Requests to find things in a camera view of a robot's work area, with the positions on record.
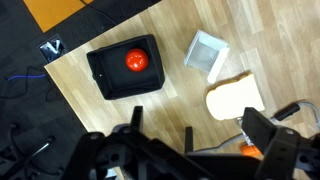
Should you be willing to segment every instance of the bread slice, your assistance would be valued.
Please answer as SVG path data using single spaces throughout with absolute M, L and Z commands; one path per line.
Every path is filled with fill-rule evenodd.
M 241 117 L 246 107 L 265 109 L 252 73 L 209 91 L 206 103 L 211 115 L 220 121 Z

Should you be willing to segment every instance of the wooden floor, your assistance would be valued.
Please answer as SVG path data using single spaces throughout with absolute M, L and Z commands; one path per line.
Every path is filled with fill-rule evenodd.
M 107 135 L 114 125 L 130 120 L 135 105 L 143 105 L 144 129 L 150 138 L 159 138 L 183 152 L 184 128 L 193 126 L 196 149 L 215 146 L 240 133 L 240 128 L 234 120 L 220 122 L 210 115 L 205 104 L 211 86 L 206 82 L 207 74 L 183 65 L 198 29 L 231 46 L 219 80 L 246 71 L 255 74 L 267 117 L 299 100 L 320 107 L 319 0 L 163 0 L 46 69 L 89 131 Z M 166 72 L 162 90 L 103 100 L 86 53 L 149 33 L 156 37 Z M 318 132 L 311 128 L 315 119 L 307 108 L 281 124 L 306 137 Z M 238 153 L 240 142 L 218 152 Z M 296 178 L 306 177 L 299 173 Z

